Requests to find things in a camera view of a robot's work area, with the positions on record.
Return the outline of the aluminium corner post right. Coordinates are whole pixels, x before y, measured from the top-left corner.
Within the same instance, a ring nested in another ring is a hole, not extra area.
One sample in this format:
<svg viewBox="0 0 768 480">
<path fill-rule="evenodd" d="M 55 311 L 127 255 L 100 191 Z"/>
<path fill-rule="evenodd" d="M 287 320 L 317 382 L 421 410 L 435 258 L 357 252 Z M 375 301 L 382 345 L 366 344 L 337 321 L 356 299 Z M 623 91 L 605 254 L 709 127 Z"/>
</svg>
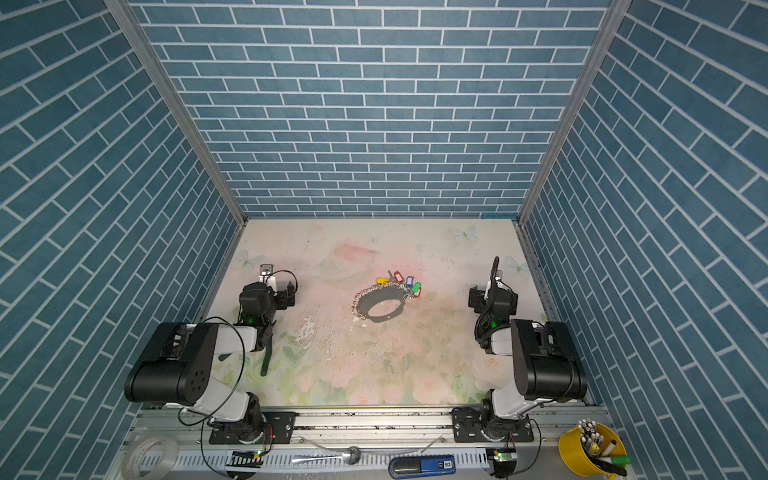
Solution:
<svg viewBox="0 0 768 480">
<path fill-rule="evenodd" d="M 576 117 L 604 61 L 608 49 L 617 34 L 624 16 L 631 5 L 630 0 L 612 1 L 598 29 L 595 42 L 586 56 L 585 63 L 574 84 L 568 102 L 563 109 L 557 128 L 552 135 L 542 162 L 533 178 L 524 202 L 520 208 L 518 224 L 523 227 L 528 223 L 546 181 L 558 160 L 565 140 L 573 127 Z"/>
</svg>

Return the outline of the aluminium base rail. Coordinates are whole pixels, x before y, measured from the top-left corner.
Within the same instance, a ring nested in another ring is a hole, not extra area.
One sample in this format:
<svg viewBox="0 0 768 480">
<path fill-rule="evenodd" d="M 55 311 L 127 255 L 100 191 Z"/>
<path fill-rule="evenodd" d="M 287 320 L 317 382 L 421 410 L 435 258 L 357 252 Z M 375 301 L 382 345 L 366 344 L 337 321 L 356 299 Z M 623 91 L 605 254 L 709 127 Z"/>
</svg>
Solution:
<svg viewBox="0 0 768 480">
<path fill-rule="evenodd" d="M 163 435 L 179 445 L 176 464 L 164 479 L 181 479 L 192 473 L 216 479 L 264 479 L 270 475 L 308 479 L 333 474 L 364 478 L 369 473 L 386 475 L 395 457 L 421 455 L 453 455 L 458 474 L 485 476 L 491 469 L 494 450 L 503 447 L 512 449 L 511 456 L 520 466 L 534 463 L 538 472 L 551 471 L 557 478 L 567 478 L 570 473 L 557 454 L 558 438 L 582 419 L 605 425 L 611 422 L 605 408 L 578 402 L 549 404 L 529 416 L 521 433 L 511 440 L 491 441 L 481 433 L 478 415 L 457 416 L 452 407 L 273 408 L 266 412 L 272 429 L 269 437 L 245 445 L 189 420 L 180 422 L 170 410 L 143 410 L 129 434 L 116 475 L 121 478 L 121 463 L 136 440 Z M 325 455 L 302 438 L 329 447 L 389 449 L 424 447 L 440 435 L 445 442 L 421 454 L 366 454 L 356 465 L 340 460 L 290 463 L 294 455 Z"/>
</svg>

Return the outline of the clear tape roll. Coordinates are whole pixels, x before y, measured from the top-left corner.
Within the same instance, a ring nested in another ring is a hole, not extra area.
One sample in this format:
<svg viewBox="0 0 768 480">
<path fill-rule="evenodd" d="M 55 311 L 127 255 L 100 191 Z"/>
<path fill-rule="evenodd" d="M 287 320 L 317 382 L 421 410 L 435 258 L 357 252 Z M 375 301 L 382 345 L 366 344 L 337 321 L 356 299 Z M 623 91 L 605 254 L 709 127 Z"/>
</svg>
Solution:
<svg viewBox="0 0 768 480">
<path fill-rule="evenodd" d="M 123 458 L 120 475 L 126 480 L 164 479 L 179 455 L 178 442 L 168 436 L 143 437 L 134 442 Z"/>
</svg>

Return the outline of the aluminium corner post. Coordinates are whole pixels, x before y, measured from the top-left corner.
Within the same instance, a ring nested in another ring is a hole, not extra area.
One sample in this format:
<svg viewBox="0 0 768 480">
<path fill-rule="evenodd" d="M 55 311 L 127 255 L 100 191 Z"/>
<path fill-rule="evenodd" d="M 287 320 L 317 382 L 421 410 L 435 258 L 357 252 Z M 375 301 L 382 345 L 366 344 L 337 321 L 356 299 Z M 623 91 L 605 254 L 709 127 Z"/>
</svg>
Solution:
<svg viewBox="0 0 768 480">
<path fill-rule="evenodd" d="M 138 22 L 129 2 L 105 0 L 104 3 L 129 45 L 134 50 L 141 65 L 146 70 L 161 99 L 176 120 L 178 127 L 196 154 L 200 164 L 212 180 L 235 222 L 239 227 L 243 227 L 247 222 L 247 216 L 227 184 L 210 149 L 184 105 L 147 34 Z"/>
<path fill-rule="evenodd" d="M 528 223 L 546 181 L 558 160 L 565 140 L 573 127 L 576 117 L 604 61 L 608 49 L 617 34 L 624 16 L 631 5 L 630 0 L 612 1 L 598 29 L 595 42 L 586 56 L 585 63 L 574 84 L 568 102 L 563 109 L 557 128 L 552 135 L 542 162 L 533 178 L 524 202 L 520 208 L 518 224 L 523 227 Z"/>
</svg>

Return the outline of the aluminium corner post left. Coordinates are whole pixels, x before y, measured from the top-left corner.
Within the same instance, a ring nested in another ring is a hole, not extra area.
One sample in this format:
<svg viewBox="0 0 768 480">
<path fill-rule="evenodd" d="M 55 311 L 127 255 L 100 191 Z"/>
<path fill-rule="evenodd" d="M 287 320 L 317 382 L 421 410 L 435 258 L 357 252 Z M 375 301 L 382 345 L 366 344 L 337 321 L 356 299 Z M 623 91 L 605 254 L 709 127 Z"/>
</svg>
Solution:
<svg viewBox="0 0 768 480">
<path fill-rule="evenodd" d="M 212 180 L 235 222 L 239 227 L 243 227 L 247 222 L 247 216 L 227 184 L 210 149 L 184 105 L 147 34 L 138 22 L 129 2 L 105 0 L 104 3 L 129 45 L 134 50 L 141 65 L 146 70 L 161 99 L 176 120 L 178 127 L 196 154 L 200 164 Z"/>
</svg>

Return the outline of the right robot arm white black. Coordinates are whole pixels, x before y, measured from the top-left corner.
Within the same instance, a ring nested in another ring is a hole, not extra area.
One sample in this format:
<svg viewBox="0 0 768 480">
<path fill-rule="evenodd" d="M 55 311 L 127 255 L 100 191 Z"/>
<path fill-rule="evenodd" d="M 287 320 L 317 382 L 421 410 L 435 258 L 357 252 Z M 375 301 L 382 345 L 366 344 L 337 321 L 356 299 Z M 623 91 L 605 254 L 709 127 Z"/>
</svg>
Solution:
<svg viewBox="0 0 768 480">
<path fill-rule="evenodd" d="M 475 341 L 487 354 L 512 360 L 512 381 L 489 390 L 481 404 L 480 425 L 492 439 L 524 427 L 534 408 L 582 400 L 588 390 L 568 326 L 516 319 L 517 302 L 517 293 L 495 283 L 468 292 L 468 306 L 478 314 Z"/>
</svg>

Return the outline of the blue black device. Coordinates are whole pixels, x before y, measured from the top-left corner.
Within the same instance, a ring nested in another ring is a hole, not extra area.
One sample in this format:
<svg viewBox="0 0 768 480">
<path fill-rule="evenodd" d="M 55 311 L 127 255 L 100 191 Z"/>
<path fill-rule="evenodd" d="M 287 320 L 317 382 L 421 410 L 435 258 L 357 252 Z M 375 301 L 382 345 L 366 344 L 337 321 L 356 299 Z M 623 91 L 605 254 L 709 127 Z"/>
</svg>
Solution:
<svg viewBox="0 0 768 480">
<path fill-rule="evenodd" d="M 388 465 L 392 479 L 414 479 L 453 475 L 457 471 L 453 455 L 421 455 L 393 458 Z"/>
</svg>

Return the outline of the metal rod tool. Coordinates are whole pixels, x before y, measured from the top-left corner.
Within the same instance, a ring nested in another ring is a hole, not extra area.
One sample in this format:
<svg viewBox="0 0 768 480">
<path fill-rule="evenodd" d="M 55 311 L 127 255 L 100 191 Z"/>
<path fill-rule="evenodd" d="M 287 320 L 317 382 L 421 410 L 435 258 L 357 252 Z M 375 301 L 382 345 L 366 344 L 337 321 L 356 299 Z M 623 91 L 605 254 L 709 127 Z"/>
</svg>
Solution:
<svg viewBox="0 0 768 480">
<path fill-rule="evenodd" d="M 349 446 L 346 448 L 337 448 L 321 445 L 317 442 L 310 441 L 302 438 L 306 443 L 316 447 L 317 449 L 325 452 L 325 455 L 294 455 L 290 459 L 292 465 L 306 464 L 311 462 L 320 462 L 326 460 L 340 460 L 346 465 L 358 464 L 364 455 L 370 454 L 374 456 L 399 456 L 406 454 L 421 454 L 425 453 L 436 443 L 444 443 L 445 438 L 443 435 L 438 436 L 424 447 L 420 448 L 389 448 L 389 449 L 361 449 L 358 446 Z"/>
</svg>

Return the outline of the yellow tape roll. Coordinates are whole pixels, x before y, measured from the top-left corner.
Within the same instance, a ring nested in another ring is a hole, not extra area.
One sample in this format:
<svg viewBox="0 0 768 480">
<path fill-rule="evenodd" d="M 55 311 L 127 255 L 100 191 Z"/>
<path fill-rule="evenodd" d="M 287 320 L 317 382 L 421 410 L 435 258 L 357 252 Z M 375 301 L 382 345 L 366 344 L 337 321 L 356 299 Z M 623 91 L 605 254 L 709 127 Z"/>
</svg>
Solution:
<svg viewBox="0 0 768 480">
<path fill-rule="evenodd" d="M 558 451 L 564 464 L 582 477 L 626 477 L 633 464 L 618 435 L 591 419 L 580 420 L 576 427 L 564 433 L 559 439 Z"/>
</svg>

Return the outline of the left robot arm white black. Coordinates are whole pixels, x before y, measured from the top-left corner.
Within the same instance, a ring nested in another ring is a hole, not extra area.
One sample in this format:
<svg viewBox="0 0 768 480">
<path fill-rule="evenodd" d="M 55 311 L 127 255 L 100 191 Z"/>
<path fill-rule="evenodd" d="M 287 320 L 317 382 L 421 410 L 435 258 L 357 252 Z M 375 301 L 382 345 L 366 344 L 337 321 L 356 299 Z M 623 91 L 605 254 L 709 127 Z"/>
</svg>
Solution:
<svg viewBox="0 0 768 480">
<path fill-rule="evenodd" d="M 295 305 L 296 280 L 277 288 L 276 274 L 263 272 L 239 295 L 235 323 L 210 317 L 197 324 L 160 324 L 128 374 L 124 395 L 134 403 L 176 403 L 209 421 L 213 428 L 252 443 L 263 435 L 266 418 L 256 394 L 228 387 L 211 376 L 213 361 L 240 353 L 264 354 L 261 374 L 268 373 L 273 351 L 275 315 Z"/>
</svg>

